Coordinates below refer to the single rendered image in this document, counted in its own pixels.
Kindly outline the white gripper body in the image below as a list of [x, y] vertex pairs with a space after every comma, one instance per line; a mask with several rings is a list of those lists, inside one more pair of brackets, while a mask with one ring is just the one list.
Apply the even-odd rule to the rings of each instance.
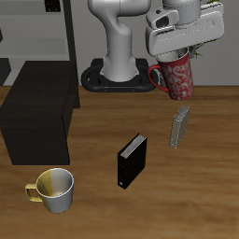
[[223, 13], [221, 3], [163, 3], [146, 16], [148, 53], [157, 56], [221, 38]]

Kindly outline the red patterned mug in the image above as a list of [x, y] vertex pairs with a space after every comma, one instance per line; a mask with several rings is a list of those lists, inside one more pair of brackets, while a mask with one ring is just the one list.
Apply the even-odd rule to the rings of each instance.
[[[161, 91], [169, 94], [176, 101], [186, 100], [194, 93], [190, 67], [189, 49], [183, 48], [156, 56], [157, 64], [147, 70], [149, 81]], [[155, 83], [151, 72], [157, 69], [163, 76], [165, 86]]]

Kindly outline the grey shelf unit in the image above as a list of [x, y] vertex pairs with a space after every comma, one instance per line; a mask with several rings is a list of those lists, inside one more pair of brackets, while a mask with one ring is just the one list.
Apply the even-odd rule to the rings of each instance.
[[0, 86], [26, 61], [76, 58], [71, 0], [0, 0]]

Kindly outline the yellow and white mug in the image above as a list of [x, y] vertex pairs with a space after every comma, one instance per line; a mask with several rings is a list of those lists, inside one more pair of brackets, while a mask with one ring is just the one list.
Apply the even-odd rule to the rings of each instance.
[[60, 214], [73, 202], [74, 177], [63, 168], [48, 169], [24, 190], [30, 202], [43, 203], [51, 213]]

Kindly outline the green pot plant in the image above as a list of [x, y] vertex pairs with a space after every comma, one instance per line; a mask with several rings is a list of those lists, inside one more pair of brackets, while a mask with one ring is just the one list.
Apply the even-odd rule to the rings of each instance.
[[190, 46], [190, 57], [198, 57], [198, 49], [206, 43], [215, 42], [224, 35], [224, 6], [219, 0], [209, 0], [201, 4], [202, 0], [191, 0], [187, 13], [186, 24], [194, 27], [190, 32], [196, 35], [196, 43]]

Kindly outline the grey book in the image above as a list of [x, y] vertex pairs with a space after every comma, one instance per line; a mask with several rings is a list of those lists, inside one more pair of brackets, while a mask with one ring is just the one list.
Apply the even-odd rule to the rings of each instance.
[[173, 118], [169, 146], [177, 148], [187, 129], [190, 107], [182, 105]]

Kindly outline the black book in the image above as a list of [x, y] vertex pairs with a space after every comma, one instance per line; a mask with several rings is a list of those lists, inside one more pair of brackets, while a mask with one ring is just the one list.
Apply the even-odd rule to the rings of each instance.
[[137, 134], [118, 153], [118, 185], [123, 189], [136, 179], [146, 165], [148, 139]]

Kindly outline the dark brown desk caddy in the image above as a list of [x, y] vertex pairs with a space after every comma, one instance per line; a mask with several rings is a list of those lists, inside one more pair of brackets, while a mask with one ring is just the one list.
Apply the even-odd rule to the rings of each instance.
[[0, 106], [0, 131], [14, 165], [68, 165], [67, 136], [79, 107], [74, 61], [27, 61]]

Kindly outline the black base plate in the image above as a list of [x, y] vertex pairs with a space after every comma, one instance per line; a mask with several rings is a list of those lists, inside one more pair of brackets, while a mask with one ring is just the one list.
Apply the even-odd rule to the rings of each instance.
[[130, 81], [114, 82], [106, 79], [100, 74], [103, 68], [103, 59], [96, 58], [91, 62], [81, 75], [81, 84], [85, 90], [91, 92], [148, 92], [153, 91], [155, 86], [148, 79], [148, 61], [136, 58], [136, 67], [139, 74]]

